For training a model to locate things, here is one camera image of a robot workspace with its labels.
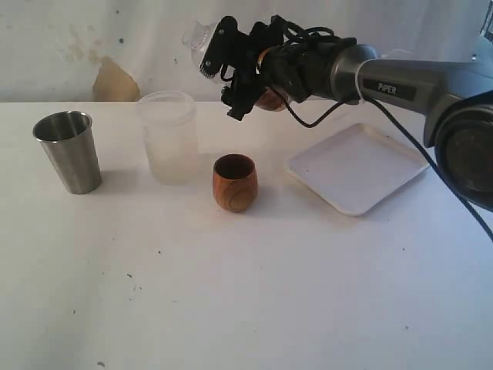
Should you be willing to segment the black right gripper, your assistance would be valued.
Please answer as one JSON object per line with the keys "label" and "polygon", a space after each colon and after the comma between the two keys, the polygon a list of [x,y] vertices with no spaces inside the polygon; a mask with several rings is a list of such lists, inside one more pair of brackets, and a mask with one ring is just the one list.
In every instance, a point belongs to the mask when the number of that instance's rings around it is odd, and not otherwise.
{"label": "black right gripper", "polygon": [[281,44],[281,21],[255,22],[248,34],[238,29],[237,21],[227,21],[226,68],[233,69],[222,89],[221,102],[230,110],[227,115],[242,120],[266,90],[257,67],[260,55]]}

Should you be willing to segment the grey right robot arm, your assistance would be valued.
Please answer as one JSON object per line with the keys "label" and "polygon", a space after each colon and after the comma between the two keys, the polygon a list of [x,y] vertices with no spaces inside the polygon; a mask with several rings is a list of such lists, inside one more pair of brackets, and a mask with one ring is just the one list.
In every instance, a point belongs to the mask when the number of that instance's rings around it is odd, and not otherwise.
{"label": "grey right robot arm", "polygon": [[369,45],[324,27],[302,29],[279,16],[249,34],[221,20],[211,66],[233,69],[221,99],[241,119],[267,90],[302,103],[383,102],[425,118],[423,144],[461,197],[492,207],[492,77],[475,64],[381,59]]}

